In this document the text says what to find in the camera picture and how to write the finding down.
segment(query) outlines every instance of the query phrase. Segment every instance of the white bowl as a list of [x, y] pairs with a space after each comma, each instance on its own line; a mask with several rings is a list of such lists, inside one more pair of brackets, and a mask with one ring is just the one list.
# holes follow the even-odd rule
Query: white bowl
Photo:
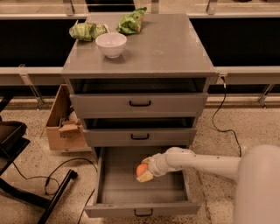
[[98, 49], [108, 58], [114, 59], [121, 55], [126, 45], [126, 37], [118, 32], [108, 32], [97, 37]]

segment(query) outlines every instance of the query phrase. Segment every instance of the speckled floor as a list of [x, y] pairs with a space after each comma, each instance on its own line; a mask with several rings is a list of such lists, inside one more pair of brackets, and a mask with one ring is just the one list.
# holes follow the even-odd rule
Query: speckled floor
[[[62, 162], [70, 158], [87, 158], [93, 160], [91, 152], [57, 152], [50, 151], [44, 127], [50, 108], [37, 111], [34, 107], [7, 107], [2, 111], [3, 120], [17, 120], [28, 126], [26, 138], [31, 143], [15, 161], [26, 177], [47, 176]], [[198, 131], [191, 149], [197, 154], [238, 156], [238, 146], [230, 133], [220, 133], [212, 125], [212, 116], [216, 106], [208, 106], [198, 122]], [[243, 153], [258, 144], [274, 144], [280, 146], [280, 108], [237, 108], [226, 107], [220, 110], [215, 118], [221, 129], [235, 130]], [[88, 196], [95, 188], [95, 168], [86, 161], [65, 164], [53, 175], [61, 181], [67, 171], [73, 169], [79, 176], [71, 181], [59, 204], [55, 207], [47, 223], [78, 223]], [[155, 218], [98, 218], [89, 219], [82, 215], [80, 223], [197, 223], [197, 224], [229, 224], [233, 223], [235, 185], [193, 169], [186, 171], [192, 201], [201, 204], [196, 215], [175, 215]], [[10, 184], [45, 197], [45, 181], [40, 178], [24, 180], [13, 165], [2, 175]], [[51, 184], [48, 190], [55, 189]], [[43, 213], [41, 208], [31, 206], [18, 200], [6, 197], [0, 192], [0, 223], [37, 223]]]

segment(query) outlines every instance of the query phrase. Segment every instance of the snack bag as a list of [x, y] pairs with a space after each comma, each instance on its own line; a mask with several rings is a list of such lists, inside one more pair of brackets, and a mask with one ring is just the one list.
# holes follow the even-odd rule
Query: snack bag
[[108, 29], [104, 24], [94, 24], [89, 22], [78, 24], [78, 21], [69, 29], [72, 38], [83, 41], [93, 41], [106, 32], [108, 32]]
[[147, 8], [143, 7], [132, 11], [130, 14], [124, 15], [116, 29], [123, 34], [139, 33], [142, 28], [146, 10]]

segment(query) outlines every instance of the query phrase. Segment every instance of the cardboard box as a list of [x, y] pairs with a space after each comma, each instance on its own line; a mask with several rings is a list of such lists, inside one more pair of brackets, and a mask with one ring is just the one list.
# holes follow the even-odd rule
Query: cardboard box
[[50, 150], [90, 151], [80, 121], [61, 122], [61, 118], [69, 117], [70, 106], [67, 85], [61, 85], [45, 126]]

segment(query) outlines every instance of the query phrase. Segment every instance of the black handle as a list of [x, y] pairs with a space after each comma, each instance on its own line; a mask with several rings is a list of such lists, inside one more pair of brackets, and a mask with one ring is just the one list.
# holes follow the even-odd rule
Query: black handle
[[152, 208], [150, 209], [150, 213], [148, 213], [148, 214], [137, 214], [137, 210], [134, 209], [134, 215], [136, 217], [148, 217], [148, 216], [152, 216], [152, 214], [153, 214]]
[[150, 137], [149, 134], [147, 134], [147, 136], [134, 136], [133, 134], [131, 134], [131, 139], [133, 140], [146, 140]]
[[148, 101], [147, 103], [134, 103], [133, 101], [129, 101], [129, 105], [131, 107], [149, 107], [151, 105], [151, 101]]

